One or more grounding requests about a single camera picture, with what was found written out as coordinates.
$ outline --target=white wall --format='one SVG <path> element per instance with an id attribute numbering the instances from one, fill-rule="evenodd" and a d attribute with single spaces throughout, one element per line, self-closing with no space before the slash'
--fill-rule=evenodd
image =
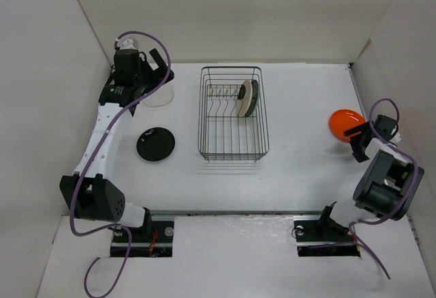
<path id="1" fill-rule="evenodd" d="M 366 110 L 384 96 L 398 103 L 401 147 L 426 171 L 409 214 L 436 288 L 435 11 L 436 0 L 393 0 L 353 72 Z"/>
<path id="2" fill-rule="evenodd" d="M 0 0 L 0 288 L 34 297 L 108 62 L 77 0 Z"/>
<path id="3" fill-rule="evenodd" d="M 391 0 L 79 0 L 106 54 L 129 29 L 177 62 L 355 61 Z"/>

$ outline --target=purple cable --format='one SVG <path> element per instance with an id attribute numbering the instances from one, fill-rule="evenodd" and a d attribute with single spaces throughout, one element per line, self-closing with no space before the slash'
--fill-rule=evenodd
<path id="1" fill-rule="evenodd" d="M 378 225 L 381 224 L 383 222 L 386 222 L 387 220 L 389 220 L 392 216 L 394 216 L 396 213 L 398 213 L 398 211 L 401 209 L 401 207 L 404 205 L 404 203 L 406 202 L 406 200 L 409 198 L 411 191 L 413 190 L 415 183 L 416 183 L 416 179 L 418 178 L 418 163 L 415 161 L 415 159 L 413 157 L 411 157 L 409 154 L 402 152 L 400 149 L 398 149 L 397 147 L 395 147 L 394 145 L 391 145 L 388 141 L 384 140 L 375 130 L 374 125 L 373 125 L 373 113 L 375 110 L 375 107 L 377 107 L 378 104 L 380 104 L 381 102 L 390 102 L 396 111 L 396 118 L 397 120 L 399 119 L 399 115 L 400 112 L 398 110 L 398 106 L 395 104 L 395 102 L 390 99 L 390 98 L 382 98 L 379 99 L 378 101 L 376 101 L 374 103 L 374 105 L 371 107 L 371 110 L 369 111 L 369 126 L 371 127 L 371 130 L 373 131 L 374 135 L 380 139 L 380 141 L 382 141 L 385 145 L 389 145 L 389 147 L 399 153 L 400 155 L 406 157 L 408 160 L 410 160 L 410 162 L 413 164 L 414 166 L 414 175 L 411 178 L 410 184 L 408 189 L 406 190 L 406 192 L 404 193 L 404 196 L 402 197 L 402 199 L 399 201 L 398 205 L 392 210 L 390 211 L 389 214 L 386 214 L 385 216 L 383 216 L 382 218 L 380 218 L 377 221 L 365 221 L 365 220 L 358 220 L 358 223 L 363 223 L 363 224 L 369 224 L 369 225 Z"/>
<path id="2" fill-rule="evenodd" d="M 157 91 L 157 90 L 158 90 L 162 85 L 165 84 L 165 82 L 168 80 L 168 77 L 170 76 L 170 72 L 171 72 L 171 59 L 170 59 L 170 54 L 168 53 L 168 51 L 167 51 L 166 47 L 164 46 L 164 44 L 163 44 L 159 39 L 157 39 L 156 37 L 154 37 L 154 36 L 151 35 L 151 34 L 148 34 L 148 33 L 145 33 L 145 32 L 141 32 L 141 31 L 127 31 L 127 32 L 125 32 L 125 33 L 122 33 L 122 34 L 120 34 L 120 35 L 118 36 L 118 38 L 115 40 L 115 43 L 114 43 L 115 50 L 118 50 L 118 49 L 119 49 L 119 47 L 118 47 L 118 42 L 119 42 L 119 40 L 120 40 L 122 37 L 124 37 L 125 35 L 129 35 L 129 34 L 139 34 L 139 35 L 143 35 L 143 36 L 146 36 L 146 37 L 148 37 L 148 38 L 151 38 L 152 40 L 154 40 L 155 42 L 157 42 L 157 43 L 161 46 L 162 50 L 165 52 L 165 56 L 166 56 L 166 59 L 167 59 L 167 61 L 168 61 L 168 69 L 167 69 L 167 71 L 166 71 L 166 73 L 165 73 L 165 76 L 163 77 L 162 81 L 158 84 L 158 86 L 157 86 L 156 88 L 154 88 L 154 89 L 151 90 L 150 92 L 148 92 L 148 93 L 142 95 L 141 97 L 139 97 L 138 99 L 134 100 L 134 101 L 131 102 L 130 104 L 126 105 L 122 110 L 119 111 L 118 114 L 115 115 L 114 119 L 109 123 L 108 127 L 106 128 L 105 133 L 103 134 L 102 138 L 101 138 L 100 141 L 98 142 L 98 144 L 97 144 L 97 146 L 96 146 L 94 152 L 91 154 L 91 157 L 89 158 L 87 164 L 86 164 L 85 167 L 83 168 L 83 171 L 81 172 L 81 174 L 80 174 L 80 176 L 79 176 L 79 180 L 77 181 L 76 187 L 74 188 L 73 198 L 72 198 L 72 200 L 71 200 L 71 206 L 70 206 L 70 208 L 69 208 L 69 227 L 71 228 L 71 231 L 73 232 L 73 234 L 74 234 L 75 236 L 77 236 L 77 237 L 84 237 L 84 236 L 86 236 L 86 235 L 91 235 L 91 234 L 93 234 L 93 233 L 96 233 L 96 232 L 98 232 L 98 231 L 101 231 L 101 230 L 104 230 L 104 229 L 107 229 L 107 228 L 112 228 L 112 227 L 114 227 L 114 226 L 120 226 L 121 228 L 123 228 L 123 229 L 127 232 L 127 235 L 128 235 L 128 237 L 129 237 L 129 244 L 128 244 L 128 246 L 127 246 L 127 251 L 126 251 L 126 254 L 125 254 L 125 257 L 124 257 L 124 260 L 123 260 L 123 264 L 121 264 L 120 271 L 118 272 L 118 275 L 117 275 L 116 278 L 115 278 L 114 284 L 110 287 L 109 291 L 108 291 L 107 293 L 105 293 L 104 295 L 102 295 L 102 296 L 98 296 L 98 297 L 97 297 L 97 296 L 93 296 L 93 295 L 89 292 L 88 285 L 87 285 L 87 280 L 88 280 L 89 272 L 91 271 L 91 269 L 92 269 L 92 267 L 94 266 L 94 264 L 95 264 L 95 263 L 96 263 L 100 258 L 99 258 L 99 257 L 96 258 L 96 259 L 91 263 L 91 265 L 89 266 L 89 268 L 88 268 L 88 270 L 87 270 L 87 273 L 86 273 L 85 276 L 84 276 L 84 284 L 83 284 L 83 285 L 84 285 L 84 290 L 85 290 L 85 292 L 87 293 L 88 297 L 90 297 L 90 298 L 104 298 L 104 297 L 107 297 L 107 296 L 108 296 L 108 295 L 109 295 L 109 294 L 114 290 L 114 288 L 115 288 L 116 284 L 118 283 L 118 280 L 119 280 L 119 278 L 120 278 L 120 276 L 121 276 L 121 273 L 123 272 L 123 269 L 124 269 L 125 263 L 127 262 L 127 258 L 129 257 L 129 254 L 130 254 L 130 248 L 131 248 L 131 232 L 130 232 L 130 230 L 129 230 L 128 227 L 123 226 L 122 224 L 118 224 L 118 223 L 112 223 L 112 224 L 109 224 L 109 225 L 100 226 L 99 228 L 95 228 L 95 229 L 90 230 L 90 231 L 87 231 L 87 232 L 82 232 L 82 233 L 78 232 L 78 231 L 76 230 L 76 227 L 74 226 L 74 210 L 76 209 L 76 201 L 77 201 L 77 196 L 78 196 L 78 193 L 79 193 L 80 186 L 82 185 L 82 182 L 83 182 L 84 176 L 86 175 L 87 171 L 89 170 L 89 167 L 91 166 L 91 164 L 92 164 L 92 162 L 93 162 L 95 156 L 98 154 L 98 151 L 99 151 L 100 148 L 102 147 L 102 145 L 103 145 L 105 139 L 108 137 L 108 133 L 109 133 L 109 131 L 112 129 L 112 126 L 114 126 L 114 124 L 115 124 L 115 122 L 118 120 L 118 118 L 119 118 L 119 117 L 120 117 L 120 116 L 121 116 L 121 115 L 122 115 L 126 110 L 129 110 L 132 106 L 135 106 L 135 105 L 139 104 L 139 102 L 140 102 L 141 100 L 143 100 L 144 98 L 149 97 L 149 96 L 152 95 L 154 92 L 156 92 L 156 91 Z"/>
<path id="3" fill-rule="evenodd" d="M 368 252 L 368 254 L 381 267 L 383 272 L 386 274 L 386 277 L 390 280 L 390 275 L 388 273 L 388 270 L 385 268 L 382 261 L 377 257 L 376 253 L 374 253 L 374 251 L 372 251 L 372 249 L 370 247 L 368 247 L 368 245 L 365 242 L 363 242 L 353 231 L 351 231 L 351 232 L 353 233 L 353 236 L 355 236 L 357 238 L 357 240 L 360 241 L 360 243 L 358 243 L 358 242 L 334 242 L 334 243 L 325 243 L 322 245 L 309 245 L 308 247 L 310 247 L 310 248 L 330 248 L 330 247 L 347 247 L 349 245 L 358 245 Z"/>
<path id="4" fill-rule="evenodd" d="M 390 280 L 390 275 L 389 275 L 388 270 L 385 268 L 384 264 L 382 263 L 380 258 L 378 258 L 376 253 L 374 253 L 374 251 L 361 238 L 359 238 L 357 236 L 356 232 L 353 229 L 354 225 L 356 225 L 356 223 L 355 222 L 351 222 L 349 224 L 349 226 L 348 226 L 348 229 L 352 233 L 352 235 L 355 236 L 355 238 L 358 240 L 358 245 L 360 247 L 362 247 L 363 249 L 365 249 L 371 255 L 371 257 L 374 258 L 374 260 L 377 262 L 377 264 L 381 267 L 381 269 L 385 273 L 385 275 L 388 278 L 388 280 Z"/>

